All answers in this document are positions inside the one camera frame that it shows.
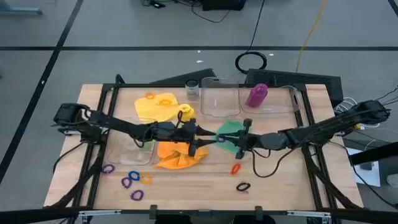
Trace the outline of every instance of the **black metal frame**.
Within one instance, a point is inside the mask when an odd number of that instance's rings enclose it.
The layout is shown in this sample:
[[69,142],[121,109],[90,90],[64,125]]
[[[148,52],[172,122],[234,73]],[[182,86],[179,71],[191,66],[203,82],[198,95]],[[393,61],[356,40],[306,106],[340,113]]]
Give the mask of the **black metal frame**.
[[[169,88],[185,88],[184,85],[153,85],[153,84],[126,84],[123,79],[121,78],[120,75],[116,75],[116,83],[105,83],[103,84],[103,87],[101,89],[101,96],[99,98],[99,103],[97,110],[98,111],[103,111],[104,109],[104,104],[106,101],[107,94],[109,91],[112,91],[111,95],[111,101],[109,104],[109,110],[108,110],[108,115],[112,116],[114,113],[114,109],[116,106],[117,98],[118,98],[118,93],[120,88],[156,88],[156,87],[169,87]],[[253,85],[250,84],[243,84],[239,85],[239,87],[253,87]],[[303,105],[306,111],[307,119],[309,125],[315,123],[315,119],[312,114],[312,109],[310,105],[310,101],[307,95],[307,90],[305,88],[304,84],[296,84],[294,85],[300,91],[303,99]],[[295,119],[297,122],[297,126],[303,126],[303,119],[302,119],[302,114],[300,110],[297,110],[294,112]],[[100,143],[99,145],[99,151],[98,151],[98,156],[101,160],[101,165],[102,161],[104,159],[105,155],[105,150],[106,150],[106,144],[108,140],[108,134],[106,134],[104,141]],[[81,173],[80,177],[84,176],[90,166],[90,161],[91,157],[93,155],[93,150],[94,150],[94,144],[89,144],[87,146],[85,158],[83,161],[83,165],[81,168]],[[328,175],[328,170],[326,167],[326,162],[325,162],[325,157],[323,155],[322,148],[319,146],[314,146],[315,147],[315,152],[317,154],[317,159],[319,163],[319,168],[322,172],[322,174],[325,176],[327,180],[330,180],[329,175]],[[304,145],[302,146],[302,153],[304,155],[304,159],[307,165],[307,170],[308,170],[308,178],[310,181],[310,186],[312,190],[312,195],[313,195],[313,200],[315,204],[315,212],[327,212],[331,214],[332,217],[332,222],[340,224],[341,220],[339,218],[348,218],[350,220],[355,220],[355,221],[360,221],[360,222],[366,222],[366,221],[371,221],[371,220],[376,220],[376,218],[379,216],[386,217],[386,218],[397,218],[398,219],[398,213],[391,213],[391,212],[375,212],[375,211],[364,211],[364,210],[353,210],[353,209],[338,209],[336,205],[336,199],[329,192],[327,188],[326,190],[326,196],[328,198],[329,206],[330,207],[323,207],[321,196],[320,196],[320,191],[317,183],[317,178],[314,173],[314,171],[310,170],[308,168],[308,162],[312,159],[309,145]],[[95,197],[96,197],[96,191],[98,187],[98,182],[100,180],[100,173],[97,173],[93,176],[93,180],[91,182],[91,188],[87,200],[87,204],[85,207],[81,207],[81,195],[82,191],[80,190],[74,197],[72,207],[70,208],[47,208],[47,209],[41,209],[41,210],[26,210],[25,213],[28,213],[30,217],[35,217],[36,220],[50,220],[50,219],[56,219],[56,218],[62,218],[62,217],[72,217],[68,219],[69,224],[73,224],[77,218],[77,215],[79,214],[80,211],[90,211],[94,210],[94,202],[95,202]],[[17,213],[14,217],[16,217],[16,220],[23,220],[23,217],[28,217],[28,215],[23,216],[18,213],[20,211],[13,211],[13,212],[0,212],[0,218],[2,216],[6,215],[14,215],[14,213]],[[43,215],[44,213],[51,214],[50,218],[47,217],[46,219],[40,219],[40,216]],[[235,214],[235,215],[255,215],[258,219],[261,219],[263,215],[291,215],[290,211],[267,211],[263,210],[262,207],[256,206],[254,210],[252,211],[228,211],[228,210],[158,210],[156,205],[151,205],[148,210],[120,210],[118,214],[149,214],[150,218],[156,218],[156,215],[199,215],[199,216],[210,216],[210,215],[216,215],[216,214]],[[91,217],[88,216],[84,220],[84,223],[89,223],[91,220]]]

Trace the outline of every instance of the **clear plastic container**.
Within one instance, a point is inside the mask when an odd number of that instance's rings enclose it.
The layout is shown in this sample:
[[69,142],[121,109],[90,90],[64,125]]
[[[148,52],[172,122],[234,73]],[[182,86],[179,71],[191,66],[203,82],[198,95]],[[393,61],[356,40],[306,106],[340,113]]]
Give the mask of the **clear plastic container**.
[[[153,123],[155,120],[150,118],[128,117],[120,118],[133,124]],[[156,142],[145,142],[144,147],[138,147],[133,138],[126,133],[111,131],[109,133],[108,145],[106,147],[106,160],[110,164],[119,165],[138,165],[143,166],[151,162],[155,155]]]
[[297,91],[292,86],[281,88],[268,88],[268,95],[258,107],[246,105],[246,100],[250,95],[251,88],[239,89],[239,102],[242,110],[252,114],[272,114],[288,113],[300,109]]
[[215,118],[240,114],[239,84],[225,78],[206,77],[201,81],[201,113]]

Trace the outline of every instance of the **orange cloth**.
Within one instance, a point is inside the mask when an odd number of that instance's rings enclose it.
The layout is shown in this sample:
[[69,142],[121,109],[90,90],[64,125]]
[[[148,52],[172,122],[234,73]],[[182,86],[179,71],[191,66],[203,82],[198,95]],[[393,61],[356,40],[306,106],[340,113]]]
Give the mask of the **orange cloth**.
[[199,163],[200,159],[207,156],[205,147],[200,147],[194,157],[188,156],[189,144],[184,142],[160,142],[157,148],[157,156],[162,158],[156,167],[166,169],[183,169]]

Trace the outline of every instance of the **wooden tabletop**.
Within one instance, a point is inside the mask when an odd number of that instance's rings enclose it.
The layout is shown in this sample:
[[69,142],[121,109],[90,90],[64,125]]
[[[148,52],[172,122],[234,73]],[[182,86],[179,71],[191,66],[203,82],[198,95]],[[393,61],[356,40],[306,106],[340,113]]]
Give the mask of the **wooden tabletop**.
[[[83,85],[78,103],[88,105],[95,109],[101,93],[101,85]],[[114,116],[117,118],[135,117],[134,101],[144,96],[149,91],[146,88],[122,88],[119,91]],[[197,114],[197,123],[204,129],[217,131],[226,119],[211,118],[200,113],[200,100],[188,101],[184,88],[151,88],[155,93],[173,93],[178,103],[189,103]],[[315,121],[334,116],[328,93],[324,85],[307,85],[310,103]],[[269,90],[270,99],[275,104],[289,103],[290,95],[286,89],[272,88]],[[108,111],[110,94],[108,94],[104,112]],[[303,121],[308,124],[305,110],[301,106]],[[250,114],[242,111],[233,120],[242,121],[252,118],[252,133],[265,134],[281,129],[296,127],[293,113],[278,114]],[[123,148],[117,141],[120,133],[111,131],[104,164],[109,164],[108,155],[117,154]],[[79,143],[79,136],[65,138],[61,154]],[[332,141],[342,144],[341,138],[334,137]],[[242,160],[236,160],[234,154],[220,149],[217,146],[207,146],[209,155],[199,164],[182,170],[167,170],[155,168],[157,159],[145,166],[115,165],[116,170],[108,175],[101,174],[95,199],[95,209],[129,209],[148,210],[150,205],[157,205],[159,210],[254,210],[255,206],[262,206],[264,210],[314,210],[315,205],[311,193],[307,168],[301,150],[296,150],[287,156],[281,163],[278,171],[272,177],[262,179],[252,171],[252,156],[246,153]],[[81,165],[86,151],[86,145],[81,146],[73,153],[62,159],[45,199],[44,205],[57,202],[78,180]],[[273,151],[270,158],[256,158],[256,169],[262,175],[269,174],[275,168],[277,160],[286,151]],[[333,144],[323,147],[326,164],[331,181],[352,202],[362,206],[354,174],[351,171],[349,160],[343,148]],[[230,174],[235,163],[242,164],[236,176]],[[147,172],[153,176],[152,184],[144,185],[134,182],[130,189],[121,185],[121,179],[126,177],[131,170]],[[251,188],[248,192],[238,192],[235,188],[242,182],[249,182]],[[320,193],[323,206],[327,207],[324,187],[320,181]],[[88,192],[91,186],[89,181],[84,190],[81,205],[86,205]],[[134,190],[143,190],[144,198],[140,202],[130,199]]]

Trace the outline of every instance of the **purple spray bottle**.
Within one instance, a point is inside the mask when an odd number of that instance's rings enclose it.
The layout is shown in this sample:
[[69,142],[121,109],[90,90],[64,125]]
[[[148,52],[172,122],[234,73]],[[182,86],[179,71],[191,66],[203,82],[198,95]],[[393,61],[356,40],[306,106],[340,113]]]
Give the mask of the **purple spray bottle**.
[[251,89],[250,95],[246,100],[246,105],[250,107],[258,107],[261,105],[262,101],[266,98],[268,94],[268,86],[263,83],[257,84]]

